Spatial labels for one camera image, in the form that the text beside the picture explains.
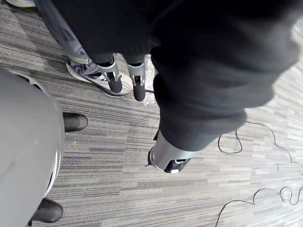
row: black cable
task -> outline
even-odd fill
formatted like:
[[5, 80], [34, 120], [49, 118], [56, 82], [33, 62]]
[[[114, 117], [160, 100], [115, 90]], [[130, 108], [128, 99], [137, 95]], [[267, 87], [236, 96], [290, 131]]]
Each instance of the black cable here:
[[242, 147], [242, 143], [241, 143], [241, 141], [240, 141], [240, 139], [239, 139], [239, 137], [238, 137], [238, 132], [237, 132], [237, 130], [235, 131], [235, 135], [236, 135], [236, 139], [238, 140], [238, 142], [240, 143], [240, 150], [238, 150], [238, 151], [234, 151], [234, 152], [227, 152], [227, 151], [224, 151], [223, 149], [221, 149], [221, 147], [220, 147], [220, 140], [221, 140], [221, 137], [223, 136], [224, 134], [221, 134], [221, 136], [219, 136], [219, 138], [218, 138], [218, 148], [219, 148], [219, 150], [222, 152], [222, 153], [225, 153], [225, 154], [237, 154], [237, 153], [240, 153], [241, 151], [242, 151], [242, 149], [243, 149], [243, 147]]
[[283, 196], [282, 196], [282, 192], [283, 192], [284, 189], [286, 189], [286, 188], [290, 190], [289, 204], [292, 205], [292, 206], [297, 205], [298, 202], [299, 202], [299, 200], [300, 200], [300, 193], [301, 193], [303, 187], [300, 188], [300, 190], [299, 190], [299, 195], [298, 195], [298, 200], [297, 200], [297, 202], [295, 202], [295, 203], [292, 203], [292, 202], [291, 202], [292, 197], [293, 197], [293, 190], [291, 190], [291, 188], [288, 187], [288, 186], [283, 187], [279, 192], [277, 192], [277, 191], [274, 190], [274, 189], [270, 189], [270, 188], [261, 188], [261, 189], [259, 189], [259, 190], [257, 190], [257, 191], [255, 192], [254, 196], [252, 197], [252, 202], [248, 202], [248, 201], [245, 201], [245, 200], [232, 200], [232, 201], [229, 201], [228, 203], [226, 203], [226, 204], [222, 207], [222, 209], [220, 210], [220, 212], [219, 212], [219, 214], [218, 214], [218, 218], [217, 218], [216, 224], [215, 224], [214, 227], [217, 227], [217, 226], [218, 226], [219, 220], [220, 220], [220, 216], [221, 216], [223, 210], [225, 209], [225, 207], [227, 207], [228, 204], [230, 204], [230, 203], [232, 203], [232, 202], [243, 202], [243, 203], [247, 203], [247, 204], [250, 204], [250, 205], [256, 205], [256, 203], [255, 203], [255, 197], [256, 197], [256, 195], [257, 195], [260, 191], [264, 191], [264, 190], [269, 190], [269, 191], [272, 191], [272, 192], [277, 193], [277, 195], [280, 195], [280, 198], [281, 198], [282, 202], [284, 202], [285, 200], [284, 200], [284, 198], [283, 198]]
[[[267, 125], [262, 124], [262, 123], [256, 123], [256, 122], [250, 122], [250, 121], [246, 121], [246, 122], [247, 122], [247, 123], [250, 123], [250, 124], [261, 125], [261, 126], [266, 127], [267, 129], [269, 129], [270, 132], [271, 132], [271, 134], [273, 135], [273, 138], [274, 138], [274, 145], [277, 146], [278, 148], [281, 148], [282, 150], [284, 150], [284, 151], [288, 154], [288, 156], [289, 156], [289, 158], [290, 158], [290, 163], [296, 163], [296, 164], [300, 165], [300, 166], [303, 168], [303, 165], [302, 165], [302, 164], [293, 161], [292, 156], [291, 156], [291, 154], [289, 153], [289, 151], [288, 151], [287, 149], [285, 149], [284, 147], [282, 147], [282, 146], [280, 146], [280, 145], [278, 145], [278, 144], [276, 143], [276, 136], [275, 136], [274, 131], [273, 131], [271, 128], [269, 128]], [[235, 152], [226, 152], [226, 151], [222, 150], [221, 147], [220, 147], [220, 139], [221, 139], [221, 137], [222, 137], [223, 135], [224, 135], [224, 134], [222, 134], [222, 135], [218, 138], [218, 148], [219, 148], [219, 150], [220, 150], [222, 153], [225, 153], [225, 154], [237, 154], [237, 153], [242, 152], [242, 143], [241, 143], [241, 140], [240, 140], [240, 138], [239, 138], [239, 136], [238, 136], [237, 130], [235, 131], [235, 135], [236, 135], [236, 139], [239, 141], [240, 146], [241, 146], [241, 149], [240, 149], [239, 151], [235, 151]], [[270, 189], [270, 188], [261, 188], [261, 189], [259, 189], [259, 190], [257, 190], [257, 191], [255, 192], [255, 194], [254, 194], [254, 196], [253, 196], [253, 198], [252, 198], [252, 202], [244, 201], [244, 200], [232, 200], [232, 201], [229, 201], [228, 203], [226, 203], [226, 204], [222, 207], [222, 209], [220, 210], [220, 212], [219, 212], [219, 214], [218, 214], [218, 218], [217, 218], [216, 224], [215, 224], [214, 227], [217, 227], [217, 226], [218, 226], [218, 223], [219, 223], [219, 220], [220, 220], [220, 216], [221, 216], [223, 210], [226, 208], [226, 206], [227, 206], [228, 204], [230, 204], [230, 203], [232, 203], [232, 202], [243, 202], [243, 203], [247, 203], [247, 204], [250, 204], [250, 205], [256, 205], [256, 204], [255, 204], [255, 197], [256, 197], [256, 195], [257, 195], [260, 191], [263, 191], [263, 190], [270, 190], [270, 191], [276, 192], [278, 195], [280, 195], [281, 200], [284, 202], [284, 198], [283, 198], [283, 196], [282, 196], [282, 192], [283, 192], [283, 190], [285, 190], [286, 188], [289, 189], [290, 192], [291, 192], [290, 199], [289, 199], [289, 204], [291, 204], [291, 205], [293, 205], [293, 206], [296, 205], [296, 204], [298, 204], [298, 202], [299, 202], [299, 200], [300, 200], [300, 193], [301, 193], [301, 191], [303, 190], [303, 187], [300, 188], [300, 190], [299, 190], [299, 195], [298, 195], [298, 200], [297, 200], [297, 202], [295, 202], [295, 203], [292, 203], [292, 202], [291, 202], [291, 199], [292, 199], [292, 197], [293, 197], [293, 191], [292, 191], [291, 188], [288, 187], [288, 186], [283, 187], [283, 188], [280, 190], [280, 192], [277, 192], [276, 190], [273, 190], [273, 189]]]
[[145, 92], [155, 94], [153, 90], [147, 90], [147, 89], [146, 89]]

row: striped carpet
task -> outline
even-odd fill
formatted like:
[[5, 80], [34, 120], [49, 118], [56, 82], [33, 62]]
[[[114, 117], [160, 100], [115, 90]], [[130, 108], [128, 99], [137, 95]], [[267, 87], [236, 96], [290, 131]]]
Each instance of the striped carpet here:
[[[247, 110], [249, 121], [269, 126], [289, 153], [274, 144], [268, 128], [247, 123], [238, 129], [241, 153], [220, 152], [216, 140], [180, 174], [168, 175], [144, 167], [159, 123], [157, 105], [109, 98], [74, 79], [39, 14], [1, 2], [0, 65], [26, 72], [64, 111], [89, 119], [85, 130], [66, 134], [63, 165], [48, 195], [64, 206], [63, 218], [33, 226], [302, 226], [303, 168], [294, 163], [303, 164], [302, 62], [275, 83], [272, 101]], [[220, 145], [226, 152], [241, 148], [233, 132]]]

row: gray sneaker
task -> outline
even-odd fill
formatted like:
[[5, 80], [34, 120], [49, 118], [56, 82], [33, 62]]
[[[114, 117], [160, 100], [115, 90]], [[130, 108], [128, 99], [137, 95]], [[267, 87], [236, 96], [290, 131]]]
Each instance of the gray sneaker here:
[[34, 0], [6, 0], [6, 2], [13, 6], [22, 8], [36, 7]]
[[76, 79], [82, 80], [88, 83], [94, 83], [101, 86], [104, 93], [110, 97], [124, 97], [133, 92], [132, 80], [129, 76], [120, 73], [122, 82], [122, 91], [119, 93], [114, 93], [110, 90], [106, 78], [101, 74], [97, 64], [90, 62], [89, 64], [79, 64], [70, 60], [66, 62], [66, 68], [68, 72]]

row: shoe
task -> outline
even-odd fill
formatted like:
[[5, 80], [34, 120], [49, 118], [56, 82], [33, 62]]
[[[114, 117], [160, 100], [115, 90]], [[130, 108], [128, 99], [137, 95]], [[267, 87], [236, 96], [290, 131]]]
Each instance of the shoe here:
[[133, 93], [133, 84], [129, 76], [120, 73], [122, 82], [122, 91], [119, 93], [114, 93], [110, 90], [106, 78], [98, 72], [98, 66], [94, 63], [90, 64], [79, 64], [72, 60], [68, 60], [66, 63], [66, 68], [68, 72], [76, 79], [82, 80], [84, 82], [93, 83], [97, 87], [102, 88], [102, 91], [110, 97], [124, 97]]
[[41, 221], [44, 223], [54, 223], [59, 221], [63, 215], [63, 207], [52, 200], [43, 198], [32, 220]]
[[6, 2], [22, 8], [36, 7], [34, 0], [6, 0]]
[[63, 120], [65, 132], [81, 131], [86, 128], [89, 122], [87, 117], [80, 113], [63, 112]]

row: floor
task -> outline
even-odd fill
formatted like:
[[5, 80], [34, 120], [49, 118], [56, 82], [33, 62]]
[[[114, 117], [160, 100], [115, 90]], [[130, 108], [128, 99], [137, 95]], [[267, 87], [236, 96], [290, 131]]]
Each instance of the floor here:
[[[125, 65], [120, 61], [122, 71]], [[303, 225], [303, 59], [274, 85], [267, 105], [248, 109], [242, 151], [212, 142], [179, 174], [147, 164], [159, 123], [154, 103], [113, 99], [67, 73], [64, 56], [37, 12], [0, 4], [0, 65], [36, 78], [64, 111], [87, 115], [66, 134], [49, 198], [64, 206], [60, 227], [299, 227]], [[234, 132], [223, 151], [240, 151]]]

